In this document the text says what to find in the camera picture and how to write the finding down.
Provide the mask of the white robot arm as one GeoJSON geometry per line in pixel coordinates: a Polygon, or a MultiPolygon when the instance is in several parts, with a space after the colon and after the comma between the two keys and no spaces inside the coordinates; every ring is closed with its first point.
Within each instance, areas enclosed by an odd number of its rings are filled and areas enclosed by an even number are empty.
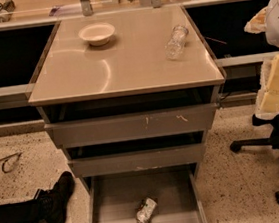
{"type": "MultiPolygon", "coordinates": [[[[267,43],[279,48],[279,0],[270,0],[268,6],[246,23],[244,31],[264,32],[267,43]]],[[[272,120],[279,115],[279,52],[273,58],[264,59],[260,78],[254,114],[259,119],[272,120]]]]}

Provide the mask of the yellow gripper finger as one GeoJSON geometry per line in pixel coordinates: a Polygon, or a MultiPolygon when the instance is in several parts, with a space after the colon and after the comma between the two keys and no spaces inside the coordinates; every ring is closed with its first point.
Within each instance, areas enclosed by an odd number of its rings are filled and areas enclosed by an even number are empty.
{"type": "Polygon", "coordinates": [[[279,113],[279,53],[264,64],[266,68],[262,77],[262,93],[259,95],[259,111],[279,113]]]}
{"type": "Polygon", "coordinates": [[[259,34],[266,31],[265,18],[266,8],[261,9],[253,18],[246,23],[244,31],[247,33],[259,34]]]}

